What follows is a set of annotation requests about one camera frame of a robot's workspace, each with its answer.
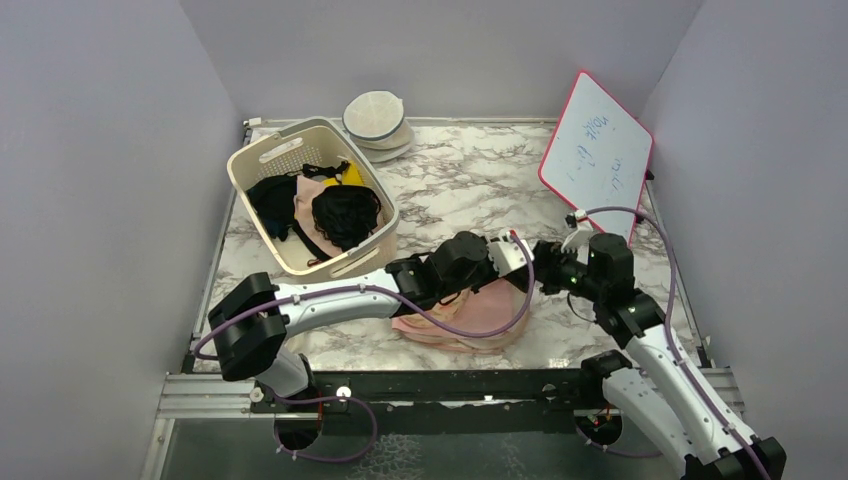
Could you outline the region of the peach patterned mesh laundry bag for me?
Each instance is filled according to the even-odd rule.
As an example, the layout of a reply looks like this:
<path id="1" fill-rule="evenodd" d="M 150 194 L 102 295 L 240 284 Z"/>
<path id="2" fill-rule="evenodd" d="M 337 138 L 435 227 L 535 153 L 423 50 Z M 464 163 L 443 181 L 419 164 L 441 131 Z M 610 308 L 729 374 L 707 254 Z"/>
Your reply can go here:
<path id="1" fill-rule="evenodd" d="M 523 327 L 520 330 L 517 330 L 516 332 L 514 332 L 513 334 L 510 334 L 509 337 L 506 340 L 501 339 L 501 340 L 494 340 L 494 341 L 491 341 L 491 340 L 489 340 L 489 341 L 468 341 L 468 340 L 461 341 L 461 340 L 450 340 L 450 339 L 442 339 L 442 340 L 436 339 L 435 341 L 433 341 L 433 340 L 428 341 L 427 339 L 424 339 L 423 341 L 420 341 L 420 340 L 416 340 L 414 338 L 410 338 L 406 335 L 403 335 L 400 332 L 399 333 L 402 336 L 406 337 L 407 339 L 409 339 L 411 341 L 422 343 L 422 344 L 425 344 L 425 345 L 429 345 L 433 348 L 439 348 L 439 349 L 443 349 L 443 350 L 452 350 L 452 351 L 457 351 L 457 352 L 465 352 L 465 353 L 475 353 L 475 354 L 495 354 L 495 353 L 501 352 L 509 344 L 513 343 L 515 340 L 517 340 L 522 335 L 522 333 L 525 329 L 525 326 L 528 323 L 529 316 L 526 318 L 526 323 L 523 325 Z"/>

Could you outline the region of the cream plastic laundry basket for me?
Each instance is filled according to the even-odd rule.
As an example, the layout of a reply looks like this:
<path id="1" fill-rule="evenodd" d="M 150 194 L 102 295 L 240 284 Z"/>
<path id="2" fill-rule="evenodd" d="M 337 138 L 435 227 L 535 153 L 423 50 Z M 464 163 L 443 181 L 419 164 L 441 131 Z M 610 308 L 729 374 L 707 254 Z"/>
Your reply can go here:
<path id="1" fill-rule="evenodd" d="M 329 119 L 270 132 L 234 153 L 227 171 L 264 244 L 294 282 L 351 278 L 394 260 L 395 202 Z"/>

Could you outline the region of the pink bra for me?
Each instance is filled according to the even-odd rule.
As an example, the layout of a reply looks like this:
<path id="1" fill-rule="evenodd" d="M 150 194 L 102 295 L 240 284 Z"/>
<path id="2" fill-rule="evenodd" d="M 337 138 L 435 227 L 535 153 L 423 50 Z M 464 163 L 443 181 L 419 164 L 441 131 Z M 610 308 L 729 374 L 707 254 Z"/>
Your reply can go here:
<path id="1" fill-rule="evenodd" d="M 525 293 L 506 280 L 497 280 L 481 288 L 478 293 L 466 289 L 448 305 L 437 304 L 428 311 L 428 314 L 453 329 L 470 333 L 486 333 L 499 329 L 513 320 L 525 300 Z M 487 338 L 460 336 L 438 327 L 417 313 L 395 317 L 391 321 L 391 326 L 401 334 L 420 341 L 424 339 L 428 341 L 436 339 L 494 341 L 506 340 L 510 334 L 520 330 L 528 316 L 529 311 L 526 311 L 519 322 L 508 331 Z"/>

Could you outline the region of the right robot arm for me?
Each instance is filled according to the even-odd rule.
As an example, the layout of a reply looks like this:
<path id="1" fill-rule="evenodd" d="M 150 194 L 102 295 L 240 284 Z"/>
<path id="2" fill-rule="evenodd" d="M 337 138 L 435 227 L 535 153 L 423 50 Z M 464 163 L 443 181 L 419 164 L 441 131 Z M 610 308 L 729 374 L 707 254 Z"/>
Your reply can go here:
<path id="1" fill-rule="evenodd" d="M 621 410 L 682 479 L 779 479 L 787 455 L 774 437 L 756 434 L 686 354 L 666 313 L 637 288 L 626 240 L 597 234 L 588 259 L 559 243 L 533 249 L 542 292 L 590 301 L 596 323 L 618 348 L 581 364 L 579 398 Z"/>

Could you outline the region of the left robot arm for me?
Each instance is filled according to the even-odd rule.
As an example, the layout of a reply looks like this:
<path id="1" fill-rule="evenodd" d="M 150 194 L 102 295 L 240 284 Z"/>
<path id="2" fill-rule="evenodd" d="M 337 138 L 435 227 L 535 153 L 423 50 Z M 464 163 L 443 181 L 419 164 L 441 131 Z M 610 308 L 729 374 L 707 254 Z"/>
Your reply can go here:
<path id="1" fill-rule="evenodd" d="M 521 270 L 532 260 L 516 236 L 486 239 L 463 231 L 428 255 L 394 260 L 381 269 L 342 280 L 276 284 L 265 272 L 243 279 L 208 314 L 222 378 L 255 378 L 285 407 L 313 401 L 307 361 L 286 350 L 287 338 L 351 320 L 423 313 L 466 290 L 474 292 Z"/>

